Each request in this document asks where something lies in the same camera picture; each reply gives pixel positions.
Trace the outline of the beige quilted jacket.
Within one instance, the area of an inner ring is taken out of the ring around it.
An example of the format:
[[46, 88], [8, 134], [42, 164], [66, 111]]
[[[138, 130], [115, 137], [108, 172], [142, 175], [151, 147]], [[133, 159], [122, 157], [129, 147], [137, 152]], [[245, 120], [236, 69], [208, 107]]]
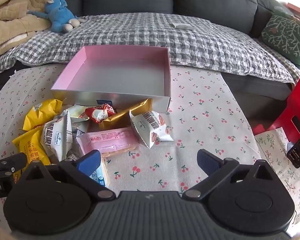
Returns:
[[0, 55], [51, 27], [49, 20], [29, 14], [43, 12], [48, 0], [0, 0]]

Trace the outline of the yellow snack bag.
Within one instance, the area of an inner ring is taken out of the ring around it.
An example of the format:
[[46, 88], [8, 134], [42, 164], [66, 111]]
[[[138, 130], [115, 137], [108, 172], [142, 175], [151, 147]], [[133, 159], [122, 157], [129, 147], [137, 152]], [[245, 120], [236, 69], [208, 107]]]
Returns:
[[22, 129], [29, 131], [51, 121], [61, 112], [63, 102], [58, 99], [47, 99], [35, 106], [25, 115]]

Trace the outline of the gold foil snack bar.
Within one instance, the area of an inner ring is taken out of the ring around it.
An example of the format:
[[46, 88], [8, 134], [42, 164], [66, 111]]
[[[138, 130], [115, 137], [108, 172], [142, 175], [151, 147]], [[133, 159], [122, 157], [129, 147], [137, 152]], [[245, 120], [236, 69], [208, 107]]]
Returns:
[[104, 119], [99, 125], [101, 131], [125, 128], [130, 126], [130, 113], [133, 116], [143, 114], [152, 110], [152, 99], [146, 99], [134, 106], [121, 110], [118, 113]]

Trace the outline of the pink wafer packet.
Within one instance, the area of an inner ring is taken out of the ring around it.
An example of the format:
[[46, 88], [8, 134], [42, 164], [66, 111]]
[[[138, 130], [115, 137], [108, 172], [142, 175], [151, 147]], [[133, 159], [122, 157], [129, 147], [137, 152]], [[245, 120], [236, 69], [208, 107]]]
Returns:
[[83, 154], [98, 150], [102, 158], [134, 150], [139, 145], [131, 127], [84, 133], [77, 137]]

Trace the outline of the pale green white packet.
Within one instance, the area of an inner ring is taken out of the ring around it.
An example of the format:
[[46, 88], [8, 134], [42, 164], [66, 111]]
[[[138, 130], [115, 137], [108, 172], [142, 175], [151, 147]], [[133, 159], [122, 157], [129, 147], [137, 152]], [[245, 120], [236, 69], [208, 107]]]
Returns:
[[90, 126], [90, 118], [85, 113], [87, 108], [88, 106], [73, 105], [62, 111], [61, 116], [69, 114], [73, 132], [79, 130], [80, 132], [87, 133]]

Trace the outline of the pink and silver box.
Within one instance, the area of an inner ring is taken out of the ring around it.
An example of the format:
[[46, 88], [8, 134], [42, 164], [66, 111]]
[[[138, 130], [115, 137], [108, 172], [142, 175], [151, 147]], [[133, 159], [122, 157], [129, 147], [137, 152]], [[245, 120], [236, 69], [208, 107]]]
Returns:
[[84, 46], [51, 87], [66, 105], [111, 104], [127, 109], [145, 99], [164, 113], [171, 100], [167, 48], [133, 45]]

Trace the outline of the dark grey sofa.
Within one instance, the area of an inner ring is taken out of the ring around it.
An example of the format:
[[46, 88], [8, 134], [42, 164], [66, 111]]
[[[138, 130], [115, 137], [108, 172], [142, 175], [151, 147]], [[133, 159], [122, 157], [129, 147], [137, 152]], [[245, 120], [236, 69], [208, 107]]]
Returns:
[[[276, 0], [66, 0], [77, 16], [124, 12], [160, 12], [194, 16], [259, 38], [275, 9]], [[224, 74], [235, 99], [248, 119], [274, 120], [285, 109], [292, 85], [264, 81], [249, 74]]]

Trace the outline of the white packet on quilt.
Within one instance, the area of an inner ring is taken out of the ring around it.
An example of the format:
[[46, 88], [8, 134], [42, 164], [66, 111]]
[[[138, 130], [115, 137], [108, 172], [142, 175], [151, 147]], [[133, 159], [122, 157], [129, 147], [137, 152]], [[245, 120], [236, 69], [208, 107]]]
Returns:
[[193, 30], [194, 27], [186, 23], [172, 23], [175, 29]]

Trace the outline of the clear bread packet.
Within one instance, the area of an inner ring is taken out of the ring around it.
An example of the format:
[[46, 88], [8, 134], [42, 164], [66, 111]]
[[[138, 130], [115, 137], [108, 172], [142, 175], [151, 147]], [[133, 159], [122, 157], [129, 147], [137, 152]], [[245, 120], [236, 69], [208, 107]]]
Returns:
[[81, 157], [72, 153], [66, 158], [66, 160], [70, 159], [74, 161], [76, 168], [86, 176], [89, 176], [102, 186], [109, 186], [107, 169], [98, 150], [92, 150]]

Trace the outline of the green patterned cushion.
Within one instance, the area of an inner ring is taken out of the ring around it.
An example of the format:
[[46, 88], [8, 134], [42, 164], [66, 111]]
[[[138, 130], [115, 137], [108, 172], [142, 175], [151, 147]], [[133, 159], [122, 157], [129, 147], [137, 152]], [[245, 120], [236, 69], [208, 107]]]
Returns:
[[300, 69], [300, 20], [275, 10], [261, 32], [263, 43]]

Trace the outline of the yellow cracker packet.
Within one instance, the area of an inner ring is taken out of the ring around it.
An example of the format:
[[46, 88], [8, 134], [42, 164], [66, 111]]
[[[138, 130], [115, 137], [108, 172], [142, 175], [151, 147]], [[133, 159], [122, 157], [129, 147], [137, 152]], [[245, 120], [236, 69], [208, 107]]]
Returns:
[[[18, 152], [25, 153], [27, 157], [27, 164], [25, 168], [27, 168], [29, 163], [33, 160], [39, 160], [44, 165], [50, 164], [50, 159], [40, 143], [42, 131], [43, 126], [38, 126], [12, 140], [12, 143], [18, 149]], [[25, 168], [22, 168], [20, 171], [14, 173], [13, 176], [15, 183], [20, 179]]]

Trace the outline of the white nut snack bag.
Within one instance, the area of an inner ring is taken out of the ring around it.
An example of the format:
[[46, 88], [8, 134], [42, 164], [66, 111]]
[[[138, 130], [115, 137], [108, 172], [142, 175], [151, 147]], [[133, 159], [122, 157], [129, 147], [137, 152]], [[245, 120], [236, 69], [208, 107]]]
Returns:
[[155, 111], [148, 111], [139, 115], [129, 112], [130, 121], [141, 142], [152, 148], [156, 141], [173, 141], [165, 120]]

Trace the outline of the red white candy packet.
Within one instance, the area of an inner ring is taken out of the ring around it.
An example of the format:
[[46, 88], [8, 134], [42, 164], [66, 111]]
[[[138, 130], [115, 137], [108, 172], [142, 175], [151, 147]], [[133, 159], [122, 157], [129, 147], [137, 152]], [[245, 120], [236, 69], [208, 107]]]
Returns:
[[102, 104], [95, 107], [85, 109], [85, 114], [96, 124], [100, 124], [103, 120], [115, 114], [113, 107], [108, 104]]

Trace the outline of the blue plush toy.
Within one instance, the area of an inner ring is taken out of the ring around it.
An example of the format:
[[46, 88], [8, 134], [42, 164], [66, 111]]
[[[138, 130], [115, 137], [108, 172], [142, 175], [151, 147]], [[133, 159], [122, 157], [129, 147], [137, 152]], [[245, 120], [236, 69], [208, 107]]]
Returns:
[[55, 33], [68, 33], [85, 22], [85, 19], [78, 18], [68, 9], [65, 0], [47, 0], [44, 12], [29, 10], [27, 13], [49, 20], [51, 31]]

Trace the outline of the white pecan kernel bag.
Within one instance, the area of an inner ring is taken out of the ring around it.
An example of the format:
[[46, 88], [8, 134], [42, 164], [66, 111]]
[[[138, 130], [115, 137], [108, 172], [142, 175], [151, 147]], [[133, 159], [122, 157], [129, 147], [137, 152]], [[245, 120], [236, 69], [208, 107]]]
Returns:
[[71, 118], [68, 112], [44, 125], [40, 143], [49, 158], [64, 160], [72, 148], [72, 142]]

